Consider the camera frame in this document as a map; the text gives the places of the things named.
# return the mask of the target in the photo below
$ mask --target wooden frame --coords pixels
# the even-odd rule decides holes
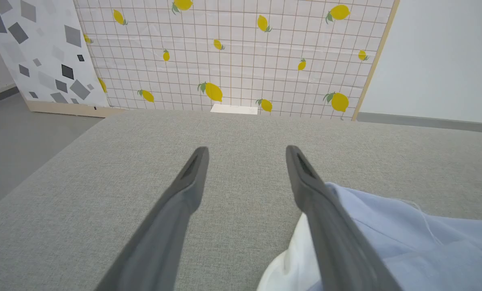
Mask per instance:
[[[67,103],[55,103],[45,101],[30,101],[23,98],[27,107],[32,112],[45,112],[49,114],[69,114],[78,116],[92,116],[106,118],[115,114],[119,114],[125,109],[112,108],[112,107],[97,107],[89,106],[85,104],[67,104]]]
[[[379,57],[381,57],[381,52],[383,51],[383,47],[385,46],[385,42],[387,42],[387,37],[389,36],[390,28],[392,27],[392,22],[394,22],[394,17],[396,16],[397,7],[400,5],[400,0],[395,0],[394,5],[390,11],[389,21],[385,26],[385,32],[383,33],[383,37],[381,38],[381,42],[378,47],[378,52],[376,53],[376,58],[372,63],[372,67],[370,68],[369,76],[367,77],[367,81],[365,82],[365,86],[363,87],[363,91],[361,91],[361,96],[358,101],[358,105],[356,105],[356,109],[354,110],[354,114],[352,115],[352,121],[355,121],[358,117],[359,108],[362,106],[363,99],[365,98],[365,94],[369,89],[370,81],[372,79],[372,75],[376,70],[376,66],[378,66]]]

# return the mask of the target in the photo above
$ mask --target yellow lemon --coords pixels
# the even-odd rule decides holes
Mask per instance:
[[[115,9],[113,10],[113,18],[115,19],[115,21],[119,22],[119,24],[122,24],[122,25],[128,24],[126,19],[123,18],[123,15]]]
[[[85,42],[86,42],[87,44],[92,44],[92,43],[93,43],[93,40],[91,40],[91,39],[88,37],[88,35],[83,34],[82,36],[83,36],[83,38],[85,39]]]
[[[213,83],[201,83],[198,85],[198,91],[202,91],[207,93],[207,96],[209,96],[210,99],[214,101],[222,101],[223,98],[223,92],[221,92],[221,89],[214,85]]]
[[[341,93],[332,92],[330,94],[326,94],[324,99],[329,103],[332,100],[331,106],[336,111],[345,112],[347,107],[349,106],[349,99],[347,96]]]
[[[214,40],[214,46],[218,49],[218,50],[224,50],[225,49],[225,46],[222,46],[221,45],[221,42],[217,39]]]
[[[138,90],[137,93],[141,95],[148,102],[154,102],[153,94],[151,94],[150,92],[146,90]]]
[[[369,59],[369,56],[367,55],[367,53],[365,51],[359,51],[358,57],[362,61],[367,61]]]
[[[264,111],[272,112],[272,103],[266,99],[259,99],[256,101],[257,104],[261,105]]]
[[[298,63],[297,70],[302,71],[306,67],[306,59],[301,59],[300,63]]]
[[[164,50],[164,55],[162,55],[164,58],[164,61],[169,61],[169,52],[167,50]]]
[[[192,6],[192,1],[191,0],[175,0],[173,2],[173,7],[171,7],[171,11],[173,11],[173,14],[176,15],[175,12],[181,13],[181,11],[186,11],[189,10]]]
[[[272,31],[272,28],[268,26],[268,20],[266,20],[263,15],[259,15],[259,18],[257,19],[257,26],[259,26],[259,29],[264,32]]]
[[[97,78],[97,79],[99,79],[99,83],[101,83],[101,87],[103,88],[103,91],[104,91],[105,93],[107,93],[107,91],[106,91],[106,84],[104,83],[104,81],[101,80],[101,78]]]
[[[326,24],[329,24],[329,21],[334,21],[335,20],[342,20],[345,19],[347,16],[349,16],[351,12],[349,11],[349,8],[345,5],[337,5],[331,11],[328,12],[328,15],[326,16]]]

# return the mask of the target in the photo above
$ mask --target white cloth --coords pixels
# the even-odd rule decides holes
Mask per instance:
[[[482,290],[482,221],[435,217],[402,201],[331,186],[404,291]],[[322,290],[306,215],[257,290]]]

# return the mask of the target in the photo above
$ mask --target grid pattern backdrop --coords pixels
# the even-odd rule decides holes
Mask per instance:
[[[326,15],[340,4],[350,15],[327,24]],[[207,82],[221,89],[223,104],[259,106],[260,114],[271,116],[343,120],[354,114],[393,4],[195,0],[187,11],[175,12],[172,0],[75,0],[112,107],[210,111],[219,102],[198,90]],[[260,15],[271,31],[258,27]],[[298,70],[301,59],[306,66]],[[149,91],[154,102],[139,90]],[[345,112],[324,100],[332,92],[348,97]],[[261,110],[261,98],[272,103],[271,112]]]

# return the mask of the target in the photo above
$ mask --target gray upholstered table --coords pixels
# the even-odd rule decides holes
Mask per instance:
[[[176,290],[254,290],[297,222],[285,146],[326,181],[482,219],[482,133],[191,111],[106,118],[0,202],[0,291],[92,290],[198,146]]]

